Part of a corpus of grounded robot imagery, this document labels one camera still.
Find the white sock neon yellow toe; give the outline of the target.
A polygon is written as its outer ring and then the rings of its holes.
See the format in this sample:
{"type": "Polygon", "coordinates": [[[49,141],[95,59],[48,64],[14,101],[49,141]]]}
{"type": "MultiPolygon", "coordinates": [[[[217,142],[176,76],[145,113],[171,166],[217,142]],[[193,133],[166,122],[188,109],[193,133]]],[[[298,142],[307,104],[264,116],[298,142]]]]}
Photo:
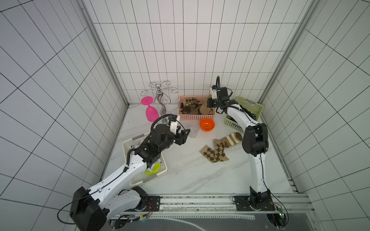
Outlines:
{"type": "Polygon", "coordinates": [[[158,173],[161,168],[161,162],[158,160],[153,163],[144,173],[148,176],[152,176],[158,173]]]}

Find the brown tan striped sock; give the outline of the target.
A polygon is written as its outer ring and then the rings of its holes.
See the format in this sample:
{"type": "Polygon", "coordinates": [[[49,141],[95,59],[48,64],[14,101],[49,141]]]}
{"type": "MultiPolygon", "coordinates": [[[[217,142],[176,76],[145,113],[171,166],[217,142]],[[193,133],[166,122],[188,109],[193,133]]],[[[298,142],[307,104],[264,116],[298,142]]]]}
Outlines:
{"type": "Polygon", "coordinates": [[[239,132],[231,133],[222,139],[214,139],[214,143],[224,148],[229,148],[242,142],[242,135],[239,132]]]}

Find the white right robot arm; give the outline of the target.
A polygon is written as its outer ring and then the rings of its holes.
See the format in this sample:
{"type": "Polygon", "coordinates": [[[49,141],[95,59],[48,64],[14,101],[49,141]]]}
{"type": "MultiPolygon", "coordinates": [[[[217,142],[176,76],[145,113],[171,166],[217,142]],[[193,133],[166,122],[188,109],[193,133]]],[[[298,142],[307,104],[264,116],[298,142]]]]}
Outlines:
{"type": "Polygon", "coordinates": [[[207,107],[221,109],[243,128],[242,148],[248,154],[251,165],[248,200],[250,207],[259,210],[263,204],[271,201],[271,192],[265,181],[265,158],[269,148],[267,125],[257,122],[245,107],[230,99],[227,87],[213,85],[211,95],[211,99],[207,100],[207,107]]]}

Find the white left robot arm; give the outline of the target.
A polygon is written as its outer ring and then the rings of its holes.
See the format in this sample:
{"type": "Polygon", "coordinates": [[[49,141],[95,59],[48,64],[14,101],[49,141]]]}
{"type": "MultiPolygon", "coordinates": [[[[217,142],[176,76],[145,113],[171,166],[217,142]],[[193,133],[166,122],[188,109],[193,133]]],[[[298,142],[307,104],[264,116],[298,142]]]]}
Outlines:
{"type": "Polygon", "coordinates": [[[144,173],[159,160],[162,151],[172,144],[186,142],[190,130],[159,124],[137,148],[128,151],[126,164],[101,182],[85,189],[79,188],[73,195],[69,216],[81,231],[99,231],[119,213],[127,210],[144,210],[148,194],[130,182],[144,173]]]}

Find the brown tan knit sock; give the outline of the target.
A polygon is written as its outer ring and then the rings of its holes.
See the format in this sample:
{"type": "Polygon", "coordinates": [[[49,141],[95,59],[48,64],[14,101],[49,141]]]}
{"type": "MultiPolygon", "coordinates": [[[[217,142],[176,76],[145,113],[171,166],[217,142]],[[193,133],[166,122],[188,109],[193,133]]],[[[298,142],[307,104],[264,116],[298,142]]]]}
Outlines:
{"type": "Polygon", "coordinates": [[[180,112],[185,115],[200,115],[203,101],[197,98],[185,98],[180,104],[180,112]]]}

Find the tan brown argyle sock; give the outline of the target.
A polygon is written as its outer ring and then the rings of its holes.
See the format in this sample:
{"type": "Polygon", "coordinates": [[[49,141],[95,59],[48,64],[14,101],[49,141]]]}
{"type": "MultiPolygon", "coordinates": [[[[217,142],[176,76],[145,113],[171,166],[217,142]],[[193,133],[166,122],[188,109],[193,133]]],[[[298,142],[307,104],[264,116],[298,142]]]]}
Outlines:
{"type": "Polygon", "coordinates": [[[224,149],[225,146],[220,140],[214,140],[214,148],[205,145],[201,150],[200,153],[207,158],[211,163],[217,162],[225,162],[228,161],[229,158],[226,156],[224,149]]]}

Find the plain tan sock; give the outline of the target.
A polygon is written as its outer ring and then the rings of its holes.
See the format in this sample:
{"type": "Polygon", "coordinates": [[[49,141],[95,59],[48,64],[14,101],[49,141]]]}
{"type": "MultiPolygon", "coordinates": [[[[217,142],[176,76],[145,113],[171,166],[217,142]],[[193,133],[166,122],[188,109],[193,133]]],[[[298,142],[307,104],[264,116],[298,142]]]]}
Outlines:
{"type": "Polygon", "coordinates": [[[212,99],[212,96],[209,95],[203,102],[203,104],[201,105],[201,107],[199,108],[199,113],[201,115],[213,115],[214,114],[214,109],[213,108],[209,108],[208,107],[208,100],[209,99],[212,99]]]}

